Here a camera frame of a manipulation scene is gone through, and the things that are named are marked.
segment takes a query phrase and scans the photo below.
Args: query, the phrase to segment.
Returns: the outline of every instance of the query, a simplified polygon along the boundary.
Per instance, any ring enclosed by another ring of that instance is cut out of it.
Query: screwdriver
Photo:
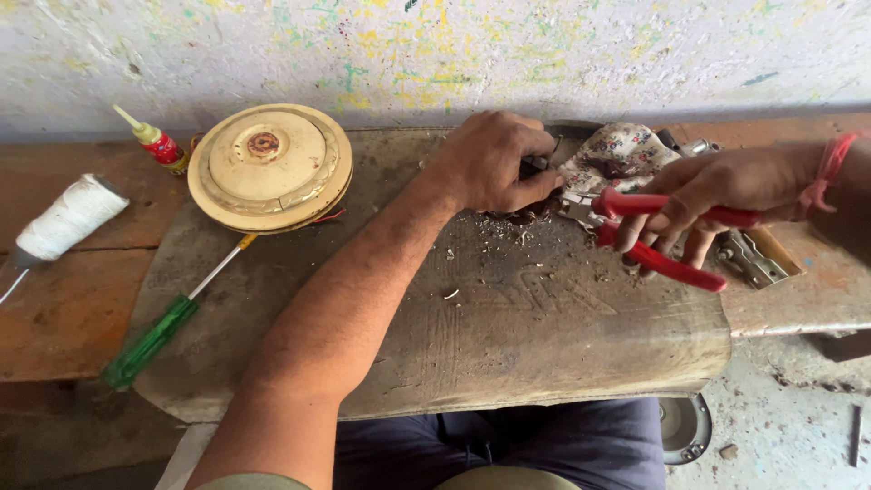
[[[133,379],[148,364],[158,351],[166,345],[182,323],[191,317],[199,307],[193,298],[226,266],[240,251],[247,248],[256,233],[245,235],[230,254],[218,264],[206,279],[197,286],[191,294],[175,296],[166,307],[166,313],[152,322],[151,328],[137,342],[131,342],[125,347],[100,373],[100,377],[116,390],[128,386]]]

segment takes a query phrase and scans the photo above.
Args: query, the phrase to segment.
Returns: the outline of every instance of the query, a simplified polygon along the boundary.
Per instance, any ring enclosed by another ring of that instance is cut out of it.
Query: white thread spool
[[[0,303],[34,265],[57,260],[103,223],[120,213],[130,200],[121,196],[109,182],[84,174],[67,187],[54,203],[21,232],[15,240],[12,263],[24,269]]]

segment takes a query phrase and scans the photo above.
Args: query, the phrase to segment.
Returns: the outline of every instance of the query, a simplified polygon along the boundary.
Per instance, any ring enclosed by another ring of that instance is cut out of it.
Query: dark pants
[[[489,464],[554,473],[583,490],[665,489],[657,399],[340,422],[334,488],[431,490]]]

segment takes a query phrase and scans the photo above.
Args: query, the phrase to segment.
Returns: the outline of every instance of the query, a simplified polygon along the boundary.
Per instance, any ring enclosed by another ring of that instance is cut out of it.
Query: paint-splattered wall
[[[867,0],[0,0],[9,140],[208,128],[295,102],[345,126],[867,108]]]

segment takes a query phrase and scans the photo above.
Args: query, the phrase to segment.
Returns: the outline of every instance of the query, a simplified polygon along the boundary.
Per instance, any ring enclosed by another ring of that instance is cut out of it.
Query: pliers
[[[660,194],[621,194],[613,187],[606,187],[601,194],[564,193],[559,214],[578,220],[596,236],[596,246],[613,245],[617,237],[618,224],[612,219],[616,216],[634,214],[656,214],[666,202],[667,195]],[[760,222],[758,211],[724,208],[715,206],[701,215],[711,221],[719,221],[737,228],[750,228]],[[682,262],[674,261],[644,245],[635,242],[626,256],[633,261],[697,288],[719,293],[726,288],[726,279],[704,270],[694,269]]]

